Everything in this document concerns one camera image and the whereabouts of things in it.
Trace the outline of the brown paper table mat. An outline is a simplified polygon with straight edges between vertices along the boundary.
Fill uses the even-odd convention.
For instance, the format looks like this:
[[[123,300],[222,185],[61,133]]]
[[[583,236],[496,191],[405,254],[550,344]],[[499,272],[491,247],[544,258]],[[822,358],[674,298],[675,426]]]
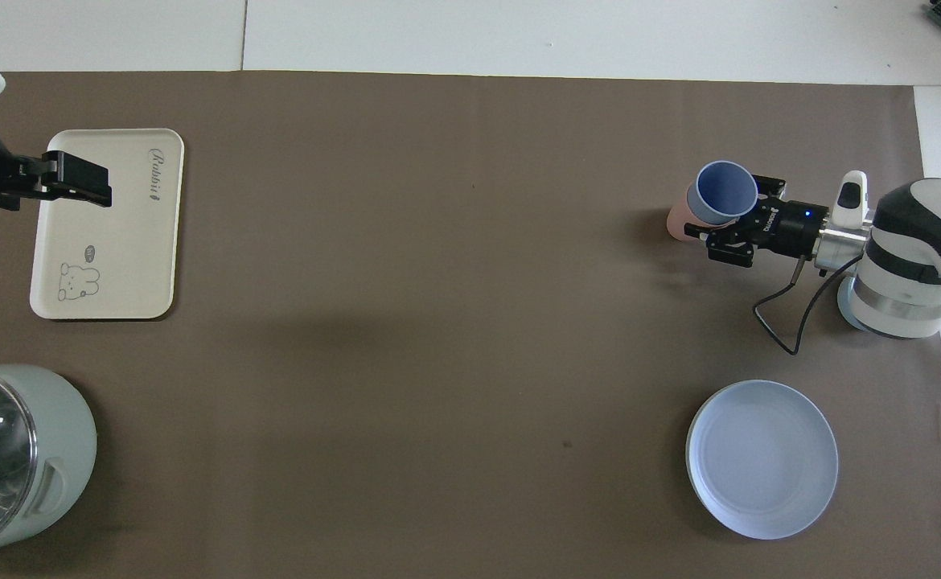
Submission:
[[[172,311],[51,322],[38,208],[0,210],[0,363],[94,411],[80,501],[0,579],[941,579],[941,347],[840,317],[800,355],[754,301],[793,261],[706,259],[664,221],[707,162],[830,204],[923,174],[905,87],[300,72],[6,76],[0,135],[185,142]],[[840,452],[808,530],[698,501],[712,393],[771,379]]]

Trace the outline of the blue round plate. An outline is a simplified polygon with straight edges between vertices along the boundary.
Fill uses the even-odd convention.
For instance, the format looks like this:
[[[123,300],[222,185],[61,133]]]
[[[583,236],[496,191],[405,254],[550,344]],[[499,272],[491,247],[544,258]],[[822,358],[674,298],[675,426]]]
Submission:
[[[703,403],[686,439],[692,490],[725,528],[758,541],[804,532],[824,514],[840,470],[833,429],[797,389],[750,379]]]

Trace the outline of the pink plastic cup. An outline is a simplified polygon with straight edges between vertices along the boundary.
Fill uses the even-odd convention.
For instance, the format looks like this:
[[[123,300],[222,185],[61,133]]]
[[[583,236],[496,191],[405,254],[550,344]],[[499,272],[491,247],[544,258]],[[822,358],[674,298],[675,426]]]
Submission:
[[[686,233],[687,224],[699,228],[711,228],[713,224],[705,220],[707,206],[694,187],[690,186],[669,210],[666,219],[667,232],[681,242],[697,243],[699,239]]]

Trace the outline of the pale green cooking pot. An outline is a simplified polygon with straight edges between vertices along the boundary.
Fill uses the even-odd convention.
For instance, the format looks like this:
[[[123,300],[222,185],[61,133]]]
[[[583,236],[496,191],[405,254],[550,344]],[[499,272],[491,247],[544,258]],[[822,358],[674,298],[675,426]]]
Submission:
[[[97,452],[92,411],[69,381],[35,365],[0,365],[0,548],[66,515]]]

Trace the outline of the blue plastic cup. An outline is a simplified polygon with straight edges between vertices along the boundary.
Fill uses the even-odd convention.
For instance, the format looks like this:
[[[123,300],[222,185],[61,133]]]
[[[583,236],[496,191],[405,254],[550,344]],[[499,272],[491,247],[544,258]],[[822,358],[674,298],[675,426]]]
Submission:
[[[724,226],[753,210],[757,201],[754,176],[737,162],[718,160],[699,169],[686,202],[702,223]]]

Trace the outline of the light blue bowl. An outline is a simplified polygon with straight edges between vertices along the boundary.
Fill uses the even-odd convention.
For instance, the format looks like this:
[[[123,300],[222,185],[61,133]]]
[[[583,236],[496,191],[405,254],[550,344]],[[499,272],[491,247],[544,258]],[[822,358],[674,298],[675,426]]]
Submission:
[[[841,282],[836,294],[836,303],[842,318],[850,326],[861,332],[871,332],[866,315],[871,311],[872,303],[867,299],[866,290],[857,276],[846,277]]]

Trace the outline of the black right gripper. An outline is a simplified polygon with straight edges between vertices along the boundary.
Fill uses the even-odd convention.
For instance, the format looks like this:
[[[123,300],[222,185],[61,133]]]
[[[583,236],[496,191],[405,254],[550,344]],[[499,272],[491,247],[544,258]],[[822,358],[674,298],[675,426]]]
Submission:
[[[756,246],[791,259],[812,260],[821,228],[828,217],[827,206],[800,201],[784,201],[786,179],[751,175],[757,187],[757,200],[749,219],[724,226],[684,224],[684,234],[705,243],[712,261],[751,268]]]

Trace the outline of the cream rabbit print tray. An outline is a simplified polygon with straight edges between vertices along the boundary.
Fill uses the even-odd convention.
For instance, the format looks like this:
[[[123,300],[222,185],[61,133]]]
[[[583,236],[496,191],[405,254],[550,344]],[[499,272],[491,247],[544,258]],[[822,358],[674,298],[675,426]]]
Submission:
[[[113,204],[40,205],[29,304],[49,320],[151,320],[175,297],[185,144],[168,128],[66,129],[51,148],[108,170]]]

